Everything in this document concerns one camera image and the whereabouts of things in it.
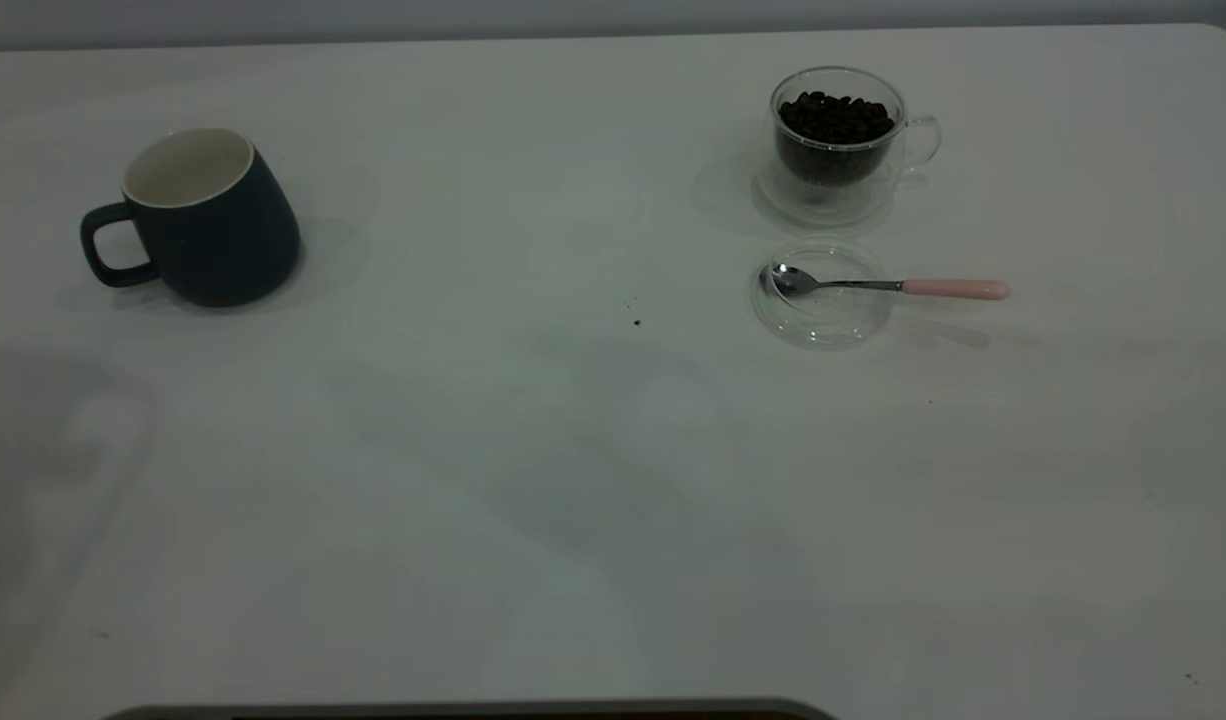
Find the glass cup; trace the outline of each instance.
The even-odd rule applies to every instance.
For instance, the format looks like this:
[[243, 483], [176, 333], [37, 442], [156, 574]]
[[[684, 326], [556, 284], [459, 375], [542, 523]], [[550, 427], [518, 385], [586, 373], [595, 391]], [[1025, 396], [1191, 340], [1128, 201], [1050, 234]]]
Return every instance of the glass cup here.
[[772, 277], [772, 270], [782, 265], [819, 282], [886, 278], [874, 255], [840, 238], [810, 236], [775, 251], [755, 269], [752, 304], [760, 323], [782, 340], [810, 350], [840, 350], [873, 336], [886, 323], [893, 292], [831, 287], [783, 296]]
[[[893, 129], [855, 145], [801, 136], [782, 121], [781, 105], [796, 102], [802, 92], [879, 102]], [[928, 163], [942, 146], [942, 129], [933, 115], [908, 117], [896, 88], [856, 67], [810, 67], [783, 79], [769, 101], [767, 124], [774, 156], [756, 175], [760, 193], [797, 224], [834, 234], [866, 232], [883, 220], [902, 174]], [[916, 131], [924, 137], [907, 142]]]

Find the pink spoon handle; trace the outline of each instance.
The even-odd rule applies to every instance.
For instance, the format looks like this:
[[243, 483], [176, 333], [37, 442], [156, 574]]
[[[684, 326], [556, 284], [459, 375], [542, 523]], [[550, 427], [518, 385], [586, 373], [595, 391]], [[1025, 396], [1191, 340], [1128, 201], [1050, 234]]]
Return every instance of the pink spoon handle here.
[[967, 297], [970, 301], [1003, 301], [1009, 297], [1009, 283], [1000, 281], [902, 281], [906, 296]]

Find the dark green mug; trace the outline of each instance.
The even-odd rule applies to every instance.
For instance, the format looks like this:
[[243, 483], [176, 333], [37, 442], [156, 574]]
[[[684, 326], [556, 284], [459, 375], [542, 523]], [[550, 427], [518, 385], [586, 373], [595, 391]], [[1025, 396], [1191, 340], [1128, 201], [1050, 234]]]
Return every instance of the dark green mug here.
[[[85, 215], [88, 266], [110, 287], [162, 278], [197, 305], [240, 305], [283, 283], [302, 250], [297, 218], [253, 142], [229, 129], [173, 132], [129, 163], [124, 201]], [[148, 262], [115, 269], [97, 255], [103, 224], [132, 220]]]

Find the glass cup handle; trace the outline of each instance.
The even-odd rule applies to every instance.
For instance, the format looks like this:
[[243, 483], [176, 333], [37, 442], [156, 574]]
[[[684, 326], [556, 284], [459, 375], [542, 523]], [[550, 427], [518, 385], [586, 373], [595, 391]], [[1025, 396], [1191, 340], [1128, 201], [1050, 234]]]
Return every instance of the glass cup handle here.
[[[923, 168], [937, 155], [938, 147], [942, 147], [942, 125], [933, 115], [916, 115], [906, 120], [906, 129], [910, 131], [923, 129], [923, 132], [911, 132], [906, 140], [906, 158], [902, 161], [906, 164], [905, 172], [910, 173]], [[923, 142], [911, 142], [921, 135], [924, 136]]]

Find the white wall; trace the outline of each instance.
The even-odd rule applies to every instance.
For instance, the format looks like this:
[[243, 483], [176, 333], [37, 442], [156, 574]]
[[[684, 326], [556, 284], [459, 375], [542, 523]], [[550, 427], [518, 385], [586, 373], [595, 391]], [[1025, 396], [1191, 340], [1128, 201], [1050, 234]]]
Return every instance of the white wall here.
[[0, 0], [0, 49], [1183, 20], [1226, 0]]

